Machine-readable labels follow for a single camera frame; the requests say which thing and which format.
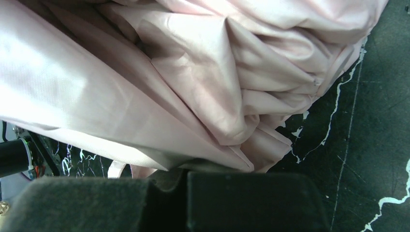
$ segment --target black cylinder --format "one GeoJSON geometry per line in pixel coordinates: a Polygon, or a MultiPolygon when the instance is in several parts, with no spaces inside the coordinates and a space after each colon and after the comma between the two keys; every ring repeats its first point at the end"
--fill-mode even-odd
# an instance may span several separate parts
{"type": "Polygon", "coordinates": [[[23,139],[0,143],[0,177],[27,171],[31,159],[29,146],[23,139]]]}

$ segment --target pink fabric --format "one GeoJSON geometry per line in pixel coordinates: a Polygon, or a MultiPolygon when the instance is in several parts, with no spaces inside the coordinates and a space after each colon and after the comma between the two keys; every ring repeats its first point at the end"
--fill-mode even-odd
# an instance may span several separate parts
{"type": "Polygon", "coordinates": [[[146,178],[156,172],[157,169],[140,167],[136,165],[131,165],[131,175],[134,179],[146,178]]]}
{"type": "Polygon", "coordinates": [[[275,128],[353,64],[387,0],[118,2],[95,7],[122,34],[46,3],[68,37],[0,1],[0,118],[136,166],[264,172],[290,150],[275,128]]]}

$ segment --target wrinkled satin fabric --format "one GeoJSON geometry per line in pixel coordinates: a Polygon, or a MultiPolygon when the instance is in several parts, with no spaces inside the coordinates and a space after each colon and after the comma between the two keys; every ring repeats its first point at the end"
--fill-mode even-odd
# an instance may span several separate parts
{"type": "Polygon", "coordinates": [[[146,176],[267,171],[387,0],[21,2],[0,0],[0,118],[146,176]]]}

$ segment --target black marble floor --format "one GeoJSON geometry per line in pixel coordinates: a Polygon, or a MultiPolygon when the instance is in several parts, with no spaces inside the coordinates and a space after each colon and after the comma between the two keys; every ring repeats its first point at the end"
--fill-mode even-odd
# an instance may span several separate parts
{"type": "MultiPolygon", "coordinates": [[[[278,128],[294,145],[270,172],[309,176],[335,232],[410,231],[407,4],[410,0],[390,1],[356,66],[308,113],[278,128]]],[[[65,175],[107,176],[109,159],[49,143],[65,175]]]]}

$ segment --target electrical wire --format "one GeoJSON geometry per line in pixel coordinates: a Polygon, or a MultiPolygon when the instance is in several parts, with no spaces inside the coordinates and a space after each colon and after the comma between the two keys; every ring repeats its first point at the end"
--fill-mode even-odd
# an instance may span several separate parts
{"type": "Polygon", "coordinates": [[[36,178],[44,176],[45,166],[35,166],[34,171],[36,172],[36,178]]]}
{"type": "Polygon", "coordinates": [[[6,130],[7,130],[7,122],[2,121],[3,122],[3,133],[1,134],[3,141],[7,142],[8,140],[6,139],[6,130]]]}

